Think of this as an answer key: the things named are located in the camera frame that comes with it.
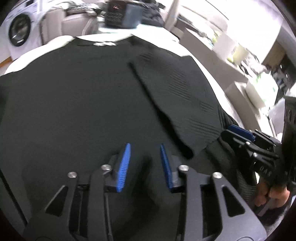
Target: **washing machine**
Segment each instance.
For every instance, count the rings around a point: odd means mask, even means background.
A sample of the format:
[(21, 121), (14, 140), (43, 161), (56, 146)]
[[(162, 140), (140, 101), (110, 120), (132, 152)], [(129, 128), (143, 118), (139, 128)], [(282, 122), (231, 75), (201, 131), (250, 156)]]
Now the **washing machine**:
[(19, 1), (4, 20), (12, 60), (41, 46), (38, 24), (40, 1)]

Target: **black shirt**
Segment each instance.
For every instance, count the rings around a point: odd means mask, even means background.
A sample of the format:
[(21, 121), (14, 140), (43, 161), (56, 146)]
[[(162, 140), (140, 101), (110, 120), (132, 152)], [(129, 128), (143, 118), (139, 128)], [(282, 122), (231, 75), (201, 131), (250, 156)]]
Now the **black shirt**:
[(27, 220), (76, 171), (89, 175), (129, 142), (126, 185), (110, 195), (116, 240), (174, 240), (179, 194), (165, 185), (166, 143), (198, 172), (236, 164), (220, 133), (229, 117), (194, 60), (137, 37), (117, 46), (74, 39), (0, 77), (0, 168)]

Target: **screw head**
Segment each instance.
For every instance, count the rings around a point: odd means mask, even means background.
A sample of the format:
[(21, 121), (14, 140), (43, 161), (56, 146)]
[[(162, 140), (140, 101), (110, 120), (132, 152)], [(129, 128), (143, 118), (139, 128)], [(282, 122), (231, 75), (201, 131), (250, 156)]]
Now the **screw head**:
[(77, 177), (77, 173), (76, 172), (69, 172), (67, 174), (67, 176), (68, 176), (68, 178), (75, 178), (75, 177)]
[(292, 110), (289, 110), (289, 112), (288, 112), (288, 120), (289, 120), (289, 122), (291, 122), (291, 120), (292, 120)]
[(220, 179), (220, 178), (222, 178), (222, 177), (223, 177), (223, 175), (222, 175), (222, 173), (220, 173), (220, 172), (214, 172), (214, 173), (213, 173), (213, 178)]
[(109, 171), (109, 170), (112, 169), (112, 167), (111, 167), (110, 165), (108, 165), (108, 164), (102, 165), (101, 168), (102, 168), (102, 170), (104, 170), (104, 171)]
[(180, 165), (178, 168), (180, 171), (188, 171), (189, 170), (189, 166), (187, 166), (187, 165)]

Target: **digital display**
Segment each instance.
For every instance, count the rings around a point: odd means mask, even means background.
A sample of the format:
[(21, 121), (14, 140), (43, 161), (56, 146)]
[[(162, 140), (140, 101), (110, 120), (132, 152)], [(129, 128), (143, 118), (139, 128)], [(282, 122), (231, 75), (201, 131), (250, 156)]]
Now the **digital display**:
[(26, 2), (26, 7), (29, 6), (29, 5), (31, 5), (31, 4), (33, 4), (33, 3), (34, 3), (34, 0), (27, 1)]

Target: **white table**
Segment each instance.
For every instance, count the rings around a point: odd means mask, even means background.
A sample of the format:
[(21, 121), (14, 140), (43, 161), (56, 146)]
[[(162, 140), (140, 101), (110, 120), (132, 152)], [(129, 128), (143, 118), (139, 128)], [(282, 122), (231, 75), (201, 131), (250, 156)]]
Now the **white table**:
[[(95, 42), (116, 42), (121, 39), (125, 39), (130, 37), (131, 35), (137, 36), (141, 39), (149, 41), (153, 43), (159, 48), (167, 49), (179, 56), (187, 56), (190, 55), (197, 65), (200, 67), (201, 71), (204, 73), (205, 77), (209, 81), (220, 105), (225, 110), (227, 114), (229, 114), (236, 122), (243, 127), (242, 121), (240, 120), (236, 110), (233, 108), (230, 101), (227, 99), (223, 90), (219, 86), (219, 84), (215, 81), (212, 75), (205, 69), (205, 67), (182, 45), (178, 43), (178, 38), (176, 38), (173, 34), (168, 32), (164, 28), (158, 28), (153, 26), (140, 26), (137, 29), (133, 30), (120, 30), (116, 33), (105, 33), (105, 34), (92, 34), (80, 36), (79, 38), (95, 41)], [(51, 40), (48, 44), (33, 49), (17, 60), (15, 60), (7, 69), (5, 73), (14, 72), (25, 68), (30, 62), (37, 59), (38, 57), (46, 54), (52, 50), (58, 49), (62, 46), (65, 46), (68, 42), (72, 41), (72, 36), (60, 36), (53, 40)]]
[(235, 109), (238, 111), (239, 116), (246, 129), (255, 130), (274, 136), (269, 124), (267, 116), (261, 110), (254, 107), (252, 102), (245, 91), (246, 83), (234, 82), (225, 91), (229, 100), (233, 103)]
[(225, 91), (233, 82), (247, 83), (247, 76), (227, 60), (221, 60), (209, 44), (209, 40), (196, 32), (185, 29), (180, 44), (187, 48), (204, 65)]

